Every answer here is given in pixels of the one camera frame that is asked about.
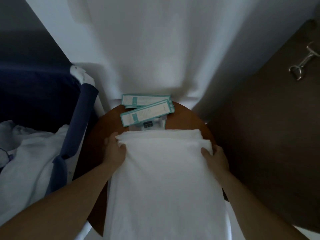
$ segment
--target hand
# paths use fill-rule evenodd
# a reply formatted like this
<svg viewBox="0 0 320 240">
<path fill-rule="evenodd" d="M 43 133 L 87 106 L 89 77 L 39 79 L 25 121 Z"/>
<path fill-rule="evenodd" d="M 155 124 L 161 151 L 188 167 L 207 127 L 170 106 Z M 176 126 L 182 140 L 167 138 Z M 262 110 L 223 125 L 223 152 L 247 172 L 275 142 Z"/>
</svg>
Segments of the hand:
<svg viewBox="0 0 320 240">
<path fill-rule="evenodd" d="M 207 161 L 209 169 L 214 173 L 214 176 L 218 181 L 224 174 L 230 173 L 229 163 L 226 155 L 223 152 L 222 147 L 214 145 L 214 155 L 211 156 L 207 149 L 202 148 L 201 153 Z"/>
<path fill-rule="evenodd" d="M 125 144 L 118 146 L 116 136 L 118 132 L 112 133 L 109 138 L 104 140 L 105 153 L 103 162 L 117 170 L 126 159 L 127 148 Z"/>
</svg>

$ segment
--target wooden stool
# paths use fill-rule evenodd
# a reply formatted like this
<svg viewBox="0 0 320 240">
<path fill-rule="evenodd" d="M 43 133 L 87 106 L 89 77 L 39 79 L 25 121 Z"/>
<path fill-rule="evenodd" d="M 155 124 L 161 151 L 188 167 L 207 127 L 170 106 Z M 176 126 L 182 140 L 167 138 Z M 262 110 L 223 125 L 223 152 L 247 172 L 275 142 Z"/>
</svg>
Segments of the wooden stool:
<svg viewBox="0 0 320 240">
<path fill-rule="evenodd" d="M 206 124 L 191 110 L 181 104 L 173 102 L 175 112 L 168 115 L 166 122 L 167 130 L 195 130 L 200 129 L 202 137 L 216 144 L 214 137 Z M 122 134 L 128 131 L 128 127 L 123 127 L 120 114 L 127 112 L 124 106 L 119 105 L 100 118 L 90 134 L 85 138 L 75 170 L 74 179 L 89 172 L 102 162 L 104 139 L 112 133 Z M 107 185 L 104 187 L 94 208 L 92 209 L 88 221 L 92 227 L 102 236 L 104 222 L 107 211 Z"/>
</svg>

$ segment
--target person's right arm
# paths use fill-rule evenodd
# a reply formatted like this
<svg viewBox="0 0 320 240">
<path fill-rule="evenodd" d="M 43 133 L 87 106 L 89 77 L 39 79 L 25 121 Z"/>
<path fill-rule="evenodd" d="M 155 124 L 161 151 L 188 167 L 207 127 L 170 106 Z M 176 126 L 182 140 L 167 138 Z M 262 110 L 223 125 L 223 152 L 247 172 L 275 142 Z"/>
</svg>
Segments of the person's right arm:
<svg viewBox="0 0 320 240">
<path fill-rule="evenodd" d="M 216 150 L 214 156 L 204 148 L 201 149 L 201 153 L 226 193 L 246 240 L 307 239 L 294 226 L 264 206 L 230 173 L 228 160 L 221 147 L 214 145 L 214 149 Z"/>
</svg>

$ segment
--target metal hook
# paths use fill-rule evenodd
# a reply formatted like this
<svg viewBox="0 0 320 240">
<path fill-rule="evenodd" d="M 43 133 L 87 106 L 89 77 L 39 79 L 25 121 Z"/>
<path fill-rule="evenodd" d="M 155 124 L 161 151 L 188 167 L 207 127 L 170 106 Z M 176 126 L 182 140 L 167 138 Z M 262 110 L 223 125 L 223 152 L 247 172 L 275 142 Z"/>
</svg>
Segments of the metal hook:
<svg viewBox="0 0 320 240">
<path fill-rule="evenodd" d="M 303 68 L 305 65 L 313 58 L 313 57 L 320 57 L 320 55 L 315 52 L 310 45 L 313 44 L 313 42 L 310 42 L 306 49 L 309 51 L 309 54 L 303 59 L 303 61 L 299 65 L 293 65 L 289 68 L 289 72 L 293 75 L 293 77 L 296 79 L 296 81 L 299 81 L 304 76 L 304 70 Z"/>
</svg>

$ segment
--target person's left arm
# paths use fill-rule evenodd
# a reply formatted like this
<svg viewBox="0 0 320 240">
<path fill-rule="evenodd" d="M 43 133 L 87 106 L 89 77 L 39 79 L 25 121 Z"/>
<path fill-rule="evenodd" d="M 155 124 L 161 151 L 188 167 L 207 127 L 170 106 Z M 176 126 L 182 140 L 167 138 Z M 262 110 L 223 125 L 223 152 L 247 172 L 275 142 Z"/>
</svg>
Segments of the person's left arm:
<svg viewBox="0 0 320 240">
<path fill-rule="evenodd" d="M 117 134 L 108 138 L 101 165 L 6 222 L 0 227 L 1 239 L 74 239 L 107 181 L 126 158 L 126 146 L 118 146 Z"/>
</svg>

